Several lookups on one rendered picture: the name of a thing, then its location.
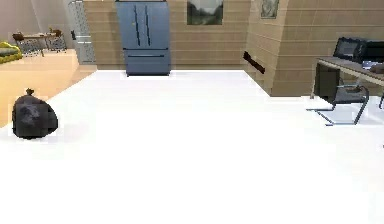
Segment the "dark landscape framed picture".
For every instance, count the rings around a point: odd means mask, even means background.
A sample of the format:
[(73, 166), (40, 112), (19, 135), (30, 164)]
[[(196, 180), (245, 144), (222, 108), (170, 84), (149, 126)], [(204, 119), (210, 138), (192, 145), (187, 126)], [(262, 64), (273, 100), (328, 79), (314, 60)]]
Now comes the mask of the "dark landscape framed picture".
[(188, 25), (221, 25), (223, 0), (187, 0)]

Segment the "blue grey fridge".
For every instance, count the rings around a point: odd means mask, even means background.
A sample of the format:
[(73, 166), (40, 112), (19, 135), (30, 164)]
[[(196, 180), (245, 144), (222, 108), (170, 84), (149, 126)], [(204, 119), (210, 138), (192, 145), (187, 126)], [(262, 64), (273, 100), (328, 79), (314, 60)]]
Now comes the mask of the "blue grey fridge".
[[(137, 5), (141, 46), (137, 45), (134, 6)], [(128, 76), (168, 75), (171, 71), (170, 16), (166, 0), (115, 1), (121, 46)], [(148, 46), (145, 24), (145, 6), (148, 7)]]

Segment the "black garbage bag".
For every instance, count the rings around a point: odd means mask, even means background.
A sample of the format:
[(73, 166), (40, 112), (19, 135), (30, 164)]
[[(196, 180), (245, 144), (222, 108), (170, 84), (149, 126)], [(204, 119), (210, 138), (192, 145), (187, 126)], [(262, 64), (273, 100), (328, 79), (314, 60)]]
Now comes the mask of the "black garbage bag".
[(58, 118), (46, 101), (33, 95), (34, 90), (18, 97), (12, 107), (12, 131), (21, 139), (44, 138), (58, 129)]

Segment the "black monitor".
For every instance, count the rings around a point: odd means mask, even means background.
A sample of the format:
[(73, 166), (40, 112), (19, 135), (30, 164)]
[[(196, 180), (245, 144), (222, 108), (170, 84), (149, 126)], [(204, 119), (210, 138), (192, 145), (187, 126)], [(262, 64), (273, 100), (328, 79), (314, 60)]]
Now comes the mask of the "black monitor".
[(363, 61), (384, 62), (384, 41), (368, 41), (362, 47)]

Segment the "brown dining table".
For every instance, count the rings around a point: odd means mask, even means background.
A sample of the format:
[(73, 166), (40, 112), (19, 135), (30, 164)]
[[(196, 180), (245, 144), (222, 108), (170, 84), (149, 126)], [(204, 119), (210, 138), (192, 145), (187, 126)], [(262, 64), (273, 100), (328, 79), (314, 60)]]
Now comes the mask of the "brown dining table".
[(37, 34), (24, 35), (22, 33), (14, 33), (12, 34), (12, 37), (16, 41), (22, 41), (27, 39), (47, 39), (51, 37), (56, 37), (56, 34), (55, 33), (37, 33)]

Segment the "black laptop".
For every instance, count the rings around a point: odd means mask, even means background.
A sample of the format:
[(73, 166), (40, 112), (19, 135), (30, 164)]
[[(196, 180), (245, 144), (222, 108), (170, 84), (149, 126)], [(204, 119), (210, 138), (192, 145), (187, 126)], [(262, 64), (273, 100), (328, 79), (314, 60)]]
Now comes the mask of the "black laptop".
[(360, 63), (360, 50), (364, 43), (364, 38), (340, 37), (337, 41), (333, 56)]

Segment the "small green framed picture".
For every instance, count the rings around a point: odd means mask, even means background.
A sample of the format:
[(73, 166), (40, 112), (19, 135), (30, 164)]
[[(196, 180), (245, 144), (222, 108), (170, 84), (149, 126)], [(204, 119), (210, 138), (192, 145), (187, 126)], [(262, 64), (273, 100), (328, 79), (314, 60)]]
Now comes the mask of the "small green framed picture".
[(262, 0), (261, 17), (263, 19), (275, 19), (277, 17), (279, 0)]

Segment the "dark brown wall shelf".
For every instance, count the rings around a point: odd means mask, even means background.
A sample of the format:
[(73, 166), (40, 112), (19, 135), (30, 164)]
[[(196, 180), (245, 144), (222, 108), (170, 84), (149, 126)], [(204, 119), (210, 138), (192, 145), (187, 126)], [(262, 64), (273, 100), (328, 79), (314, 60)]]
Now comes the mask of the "dark brown wall shelf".
[(258, 70), (261, 74), (265, 73), (265, 68), (261, 66), (258, 62), (252, 59), (251, 55), (244, 51), (243, 53), (243, 59), (246, 60), (248, 63), (250, 63), (256, 70)]

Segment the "grey metal frame chair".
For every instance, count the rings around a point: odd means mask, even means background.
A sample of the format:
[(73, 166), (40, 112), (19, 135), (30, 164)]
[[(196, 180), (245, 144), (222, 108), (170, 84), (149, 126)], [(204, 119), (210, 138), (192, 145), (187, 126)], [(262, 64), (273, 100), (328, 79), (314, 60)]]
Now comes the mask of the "grey metal frame chair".
[[(358, 84), (348, 84), (348, 85), (338, 85), (336, 87), (336, 92), (334, 99), (331, 102), (331, 108), (309, 108), (309, 111), (314, 111), (322, 118), (327, 121), (327, 126), (336, 126), (336, 125), (356, 125), (363, 112), (365, 107), (368, 104), (370, 99), (369, 90), (362, 85)], [(334, 111), (337, 105), (346, 105), (346, 104), (360, 104), (361, 107), (354, 118), (350, 122), (335, 122), (331, 120), (328, 116), (325, 115), (325, 112)]]

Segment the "grey patterned room door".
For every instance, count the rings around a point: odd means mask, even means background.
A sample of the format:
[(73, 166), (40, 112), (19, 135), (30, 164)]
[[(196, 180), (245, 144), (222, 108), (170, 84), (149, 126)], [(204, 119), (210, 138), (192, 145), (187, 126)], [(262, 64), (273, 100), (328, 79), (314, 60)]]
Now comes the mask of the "grey patterned room door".
[(76, 40), (74, 46), (80, 64), (94, 64), (95, 54), (91, 41), (91, 35), (85, 15), (84, 2), (82, 0), (71, 0), (68, 3), (68, 11), (71, 19), (71, 30), (74, 30)]

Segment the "grey desk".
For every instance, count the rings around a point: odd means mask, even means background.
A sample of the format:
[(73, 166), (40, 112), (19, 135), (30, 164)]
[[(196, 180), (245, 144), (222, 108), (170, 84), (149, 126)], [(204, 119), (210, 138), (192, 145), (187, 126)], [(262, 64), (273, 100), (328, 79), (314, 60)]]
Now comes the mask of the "grey desk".
[(365, 80), (370, 83), (380, 85), (384, 87), (384, 74), (377, 74), (370, 72), (369, 70), (363, 69), (359, 63), (352, 62), (345, 59), (340, 59), (338, 57), (318, 57), (313, 61), (312, 66), (312, 89), (310, 93), (310, 98), (313, 99), (314, 89), (315, 89), (315, 77), (316, 77), (316, 67), (318, 64), (322, 64), (326, 67), (333, 69), (339, 69), (341, 72), (357, 77), (360, 80)]

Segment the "yellow green sofa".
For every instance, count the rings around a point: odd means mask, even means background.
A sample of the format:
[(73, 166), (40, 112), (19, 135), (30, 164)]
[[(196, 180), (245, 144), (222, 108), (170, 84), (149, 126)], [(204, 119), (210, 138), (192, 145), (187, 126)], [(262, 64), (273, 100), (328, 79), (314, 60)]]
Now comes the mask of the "yellow green sofa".
[(0, 64), (19, 60), (22, 58), (22, 52), (16, 45), (8, 42), (0, 42)]

